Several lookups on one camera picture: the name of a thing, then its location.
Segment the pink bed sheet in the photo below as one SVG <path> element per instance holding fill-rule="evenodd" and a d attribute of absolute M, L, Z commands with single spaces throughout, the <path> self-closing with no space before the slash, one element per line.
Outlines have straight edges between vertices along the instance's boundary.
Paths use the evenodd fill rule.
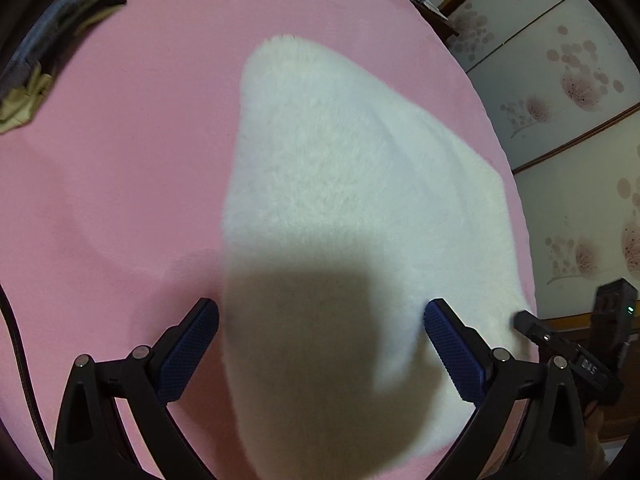
<path fill-rule="evenodd" d="M 48 429 L 76 356 L 122 358 L 219 297 L 241 70 L 276 35 L 351 58 L 487 159 L 534 298 L 506 155 L 408 0 L 128 0 L 81 43 L 35 120 L 1 139 L 1 283 Z"/>

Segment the folded blue jeans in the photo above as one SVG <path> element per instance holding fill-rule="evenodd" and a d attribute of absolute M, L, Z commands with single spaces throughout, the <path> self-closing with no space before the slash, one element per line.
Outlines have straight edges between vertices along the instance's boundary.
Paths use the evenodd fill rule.
<path fill-rule="evenodd" d="M 70 25 L 101 0 L 1 0 L 1 93 L 20 86 Z"/>

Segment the floral sliding wardrobe door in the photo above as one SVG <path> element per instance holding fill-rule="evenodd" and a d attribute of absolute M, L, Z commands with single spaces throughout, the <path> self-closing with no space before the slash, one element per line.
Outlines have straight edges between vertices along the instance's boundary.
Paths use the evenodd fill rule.
<path fill-rule="evenodd" d="M 430 0 L 514 175 L 545 318 L 639 279 L 639 0 Z"/>

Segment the white fluffy coat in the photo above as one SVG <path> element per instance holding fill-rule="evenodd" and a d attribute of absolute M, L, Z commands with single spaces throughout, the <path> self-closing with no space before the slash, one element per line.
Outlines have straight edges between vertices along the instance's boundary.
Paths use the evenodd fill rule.
<path fill-rule="evenodd" d="M 372 479 L 454 442 L 460 399 L 423 328 L 446 300 L 528 347 L 512 174 L 343 55 L 277 36 L 247 59 L 224 203 L 224 368 L 263 479 Z"/>

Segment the dark wooden nightstand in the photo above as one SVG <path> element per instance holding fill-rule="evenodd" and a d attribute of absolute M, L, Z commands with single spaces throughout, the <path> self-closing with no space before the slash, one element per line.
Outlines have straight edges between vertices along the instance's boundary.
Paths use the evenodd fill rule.
<path fill-rule="evenodd" d="M 459 33 L 452 26 L 452 21 L 446 18 L 437 6 L 430 0 L 409 0 L 424 21 L 434 30 L 437 37 L 448 46 L 451 39 L 456 39 Z"/>

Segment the dark folded clothes stack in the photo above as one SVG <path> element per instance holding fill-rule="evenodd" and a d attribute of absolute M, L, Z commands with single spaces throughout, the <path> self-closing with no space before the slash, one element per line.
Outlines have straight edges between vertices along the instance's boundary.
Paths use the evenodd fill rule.
<path fill-rule="evenodd" d="M 37 115 L 70 51 L 127 0 L 53 0 L 30 26 L 1 72 L 1 131 Z"/>

